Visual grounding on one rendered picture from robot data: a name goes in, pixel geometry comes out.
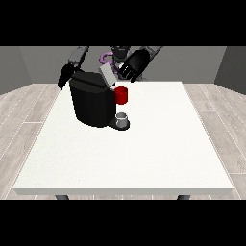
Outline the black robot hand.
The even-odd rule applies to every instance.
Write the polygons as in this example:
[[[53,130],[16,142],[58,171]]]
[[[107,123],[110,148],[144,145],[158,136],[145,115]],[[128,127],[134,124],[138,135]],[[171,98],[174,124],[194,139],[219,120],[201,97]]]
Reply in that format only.
[[[150,63],[150,54],[148,51],[136,50],[125,60],[118,73],[126,80],[132,83],[142,74]]]
[[[59,80],[58,80],[58,87],[60,89],[63,89],[66,82],[70,80],[71,76],[76,72],[76,70],[77,70],[77,68],[71,63],[66,64],[61,69],[61,75],[60,75]]]

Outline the pale grey machine lid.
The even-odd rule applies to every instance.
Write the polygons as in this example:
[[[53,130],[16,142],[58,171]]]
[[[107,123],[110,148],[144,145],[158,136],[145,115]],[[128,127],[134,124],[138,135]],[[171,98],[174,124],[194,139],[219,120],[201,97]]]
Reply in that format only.
[[[105,63],[99,67],[99,72],[103,76],[107,87],[112,87],[116,83],[117,79],[111,70],[111,67],[108,63]]]

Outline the red pod holder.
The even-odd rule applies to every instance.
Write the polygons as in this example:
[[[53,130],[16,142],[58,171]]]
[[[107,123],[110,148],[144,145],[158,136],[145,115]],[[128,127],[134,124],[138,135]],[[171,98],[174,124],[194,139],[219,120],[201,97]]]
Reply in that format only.
[[[124,105],[128,102],[128,89],[124,86],[118,86],[115,90],[115,103]]]

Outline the black coffee machine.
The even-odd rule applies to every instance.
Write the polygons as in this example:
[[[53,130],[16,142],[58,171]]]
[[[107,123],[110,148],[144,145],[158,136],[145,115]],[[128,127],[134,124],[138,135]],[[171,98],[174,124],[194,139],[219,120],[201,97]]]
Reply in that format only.
[[[112,127],[118,131],[130,128],[116,126],[115,88],[107,87],[103,76],[94,72],[75,72],[69,81],[76,117],[82,123],[97,128]]]

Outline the grey trunk with purple rings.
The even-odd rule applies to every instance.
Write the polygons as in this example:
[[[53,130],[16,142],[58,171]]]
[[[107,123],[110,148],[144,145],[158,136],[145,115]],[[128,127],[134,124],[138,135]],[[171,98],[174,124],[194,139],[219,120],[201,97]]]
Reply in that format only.
[[[117,70],[118,65],[131,55],[130,49],[130,46],[111,46],[109,52],[105,52],[100,56],[99,62],[101,64],[108,63],[113,70]]]

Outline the small grey cup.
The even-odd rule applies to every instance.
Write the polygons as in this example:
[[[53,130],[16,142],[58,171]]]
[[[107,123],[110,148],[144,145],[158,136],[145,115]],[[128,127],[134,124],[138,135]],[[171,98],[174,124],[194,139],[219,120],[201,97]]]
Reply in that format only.
[[[119,128],[124,128],[128,124],[128,116],[125,112],[119,112],[116,116],[116,126]]]

